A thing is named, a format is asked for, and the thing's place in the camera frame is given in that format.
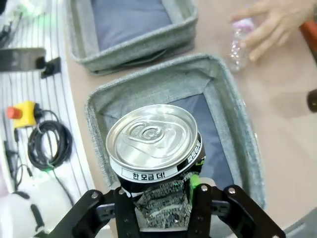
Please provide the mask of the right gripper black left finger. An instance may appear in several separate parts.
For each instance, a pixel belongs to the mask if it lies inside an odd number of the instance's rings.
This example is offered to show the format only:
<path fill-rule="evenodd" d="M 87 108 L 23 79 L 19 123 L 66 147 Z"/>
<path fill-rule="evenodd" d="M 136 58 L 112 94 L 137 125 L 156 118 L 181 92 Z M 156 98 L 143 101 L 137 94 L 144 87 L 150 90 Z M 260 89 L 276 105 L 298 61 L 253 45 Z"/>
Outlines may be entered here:
<path fill-rule="evenodd" d="M 106 194 L 87 191 L 57 226 L 40 238 L 96 238 L 111 219 L 115 219 L 118 238 L 141 238 L 135 206 L 120 187 Z"/>

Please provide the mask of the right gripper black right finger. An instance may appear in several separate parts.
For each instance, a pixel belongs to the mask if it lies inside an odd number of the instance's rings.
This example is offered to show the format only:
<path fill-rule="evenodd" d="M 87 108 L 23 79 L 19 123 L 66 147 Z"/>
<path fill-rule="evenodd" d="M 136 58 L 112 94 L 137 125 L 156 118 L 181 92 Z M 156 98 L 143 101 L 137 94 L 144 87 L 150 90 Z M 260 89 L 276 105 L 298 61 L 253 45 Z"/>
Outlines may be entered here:
<path fill-rule="evenodd" d="M 187 238 L 210 238 L 212 215 L 237 238 L 285 238 L 285 232 L 237 185 L 220 190 L 201 183 L 193 189 Z"/>

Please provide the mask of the crushed black drink can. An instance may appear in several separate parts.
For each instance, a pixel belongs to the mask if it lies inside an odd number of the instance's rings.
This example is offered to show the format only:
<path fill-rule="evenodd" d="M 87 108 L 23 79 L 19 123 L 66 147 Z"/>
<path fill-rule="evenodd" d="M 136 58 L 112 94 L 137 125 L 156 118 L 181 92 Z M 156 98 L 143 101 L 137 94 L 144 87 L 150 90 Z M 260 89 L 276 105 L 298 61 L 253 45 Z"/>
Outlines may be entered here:
<path fill-rule="evenodd" d="M 106 150 L 142 229 L 187 228 L 191 181 L 198 179 L 206 157 L 196 120 L 188 111 L 166 104 L 136 109 L 110 129 Z"/>

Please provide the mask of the brown glass bottle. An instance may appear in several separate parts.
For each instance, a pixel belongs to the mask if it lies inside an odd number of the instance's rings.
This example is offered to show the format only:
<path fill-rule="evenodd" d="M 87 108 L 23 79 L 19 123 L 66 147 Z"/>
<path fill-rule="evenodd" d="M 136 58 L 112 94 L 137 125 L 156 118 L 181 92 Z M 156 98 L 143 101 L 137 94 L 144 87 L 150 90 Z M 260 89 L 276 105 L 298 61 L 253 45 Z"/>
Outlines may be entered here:
<path fill-rule="evenodd" d="M 307 105 L 311 112 L 317 113 L 317 89 L 307 94 Z"/>

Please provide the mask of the small clear pink-label bottle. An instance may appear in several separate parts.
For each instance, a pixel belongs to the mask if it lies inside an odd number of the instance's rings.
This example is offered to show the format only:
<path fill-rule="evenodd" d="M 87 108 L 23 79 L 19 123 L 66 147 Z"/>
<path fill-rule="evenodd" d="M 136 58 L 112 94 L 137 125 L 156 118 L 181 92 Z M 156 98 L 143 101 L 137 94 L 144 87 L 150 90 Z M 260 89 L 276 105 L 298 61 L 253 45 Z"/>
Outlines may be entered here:
<path fill-rule="evenodd" d="M 251 18 L 244 18 L 232 23 L 232 43 L 227 64 L 233 72 L 240 71 L 246 65 L 248 50 L 241 46 L 242 41 L 255 29 Z"/>

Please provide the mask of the grey fabric basket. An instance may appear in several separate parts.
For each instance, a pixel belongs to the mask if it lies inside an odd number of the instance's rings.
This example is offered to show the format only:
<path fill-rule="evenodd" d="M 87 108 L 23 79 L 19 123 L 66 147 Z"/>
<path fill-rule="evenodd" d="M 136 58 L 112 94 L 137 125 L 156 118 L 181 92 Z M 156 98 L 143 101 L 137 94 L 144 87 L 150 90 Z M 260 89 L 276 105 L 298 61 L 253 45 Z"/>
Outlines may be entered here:
<path fill-rule="evenodd" d="M 263 165 L 245 103 L 224 62 L 207 54 L 169 60 L 114 79 L 92 92 L 85 113 L 104 182 L 117 176 L 110 168 L 106 136 L 124 115 L 152 104 L 171 104 L 196 119 L 206 149 L 201 176 L 219 188 L 241 186 L 266 206 Z"/>
<path fill-rule="evenodd" d="M 194 0 L 65 0 L 74 60 L 111 74 L 193 49 Z"/>

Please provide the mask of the person's right hand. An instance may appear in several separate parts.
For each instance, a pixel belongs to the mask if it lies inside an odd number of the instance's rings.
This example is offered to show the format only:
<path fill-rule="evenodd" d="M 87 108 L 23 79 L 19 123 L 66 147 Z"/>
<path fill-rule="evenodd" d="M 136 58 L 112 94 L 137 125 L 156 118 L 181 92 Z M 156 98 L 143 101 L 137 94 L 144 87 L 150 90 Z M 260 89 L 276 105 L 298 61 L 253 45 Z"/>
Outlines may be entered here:
<path fill-rule="evenodd" d="M 249 59 L 258 60 L 274 45 L 283 45 L 303 23 L 316 18 L 317 0 L 260 0 L 231 15 L 238 21 L 264 14 L 266 19 L 241 42 L 250 50 Z"/>

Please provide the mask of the yellow emergency stop box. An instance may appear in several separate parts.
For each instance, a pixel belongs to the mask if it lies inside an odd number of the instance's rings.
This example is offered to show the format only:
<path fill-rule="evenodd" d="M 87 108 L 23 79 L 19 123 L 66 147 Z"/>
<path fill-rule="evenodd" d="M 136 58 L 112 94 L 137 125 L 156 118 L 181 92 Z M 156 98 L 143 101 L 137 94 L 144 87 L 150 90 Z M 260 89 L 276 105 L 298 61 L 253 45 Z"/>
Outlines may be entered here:
<path fill-rule="evenodd" d="M 39 104 L 32 101 L 24 101 L 6 108 L 6 116 L 13 120 L 14 129 L 36 126 L 41 115 Z"/>

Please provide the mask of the dark grey flat device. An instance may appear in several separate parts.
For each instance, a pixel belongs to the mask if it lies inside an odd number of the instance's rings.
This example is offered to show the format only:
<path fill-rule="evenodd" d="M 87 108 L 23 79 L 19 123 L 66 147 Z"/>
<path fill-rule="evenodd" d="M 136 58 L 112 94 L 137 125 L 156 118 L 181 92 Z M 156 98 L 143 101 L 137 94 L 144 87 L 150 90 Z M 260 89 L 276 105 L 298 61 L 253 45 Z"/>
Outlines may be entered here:
<path fill-rule="evenodd" d="M 46 67 L 44 48 L 13 48 L 0 50 L 0 72 L 27 72 Z"/>

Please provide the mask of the person in orange hoodie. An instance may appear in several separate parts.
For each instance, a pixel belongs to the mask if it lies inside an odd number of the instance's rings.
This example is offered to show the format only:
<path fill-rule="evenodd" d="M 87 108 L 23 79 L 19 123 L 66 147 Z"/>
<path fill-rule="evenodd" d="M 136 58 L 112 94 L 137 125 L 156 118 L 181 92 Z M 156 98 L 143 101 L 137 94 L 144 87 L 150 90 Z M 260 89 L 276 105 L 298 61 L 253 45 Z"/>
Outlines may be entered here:
<path fill-rule="evenodd" d="M 317 54 L 317 23 L 307 21 L 300 27 L 300 30 L 308 46 Z"/>

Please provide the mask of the black metal bracket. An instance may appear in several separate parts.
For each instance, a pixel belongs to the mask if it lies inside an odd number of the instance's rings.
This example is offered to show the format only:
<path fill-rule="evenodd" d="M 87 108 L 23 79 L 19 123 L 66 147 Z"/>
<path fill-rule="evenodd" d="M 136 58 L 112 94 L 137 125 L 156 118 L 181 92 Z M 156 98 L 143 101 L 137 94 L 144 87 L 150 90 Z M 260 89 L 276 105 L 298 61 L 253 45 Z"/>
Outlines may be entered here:
<path fill-rule="evenodd" d="M 46 62 L 44 71 L 41 72 L 41 78 L 45 79 L 59 73 L 61 73 L 61 59 L 60 57 L 57 57 Z"/>

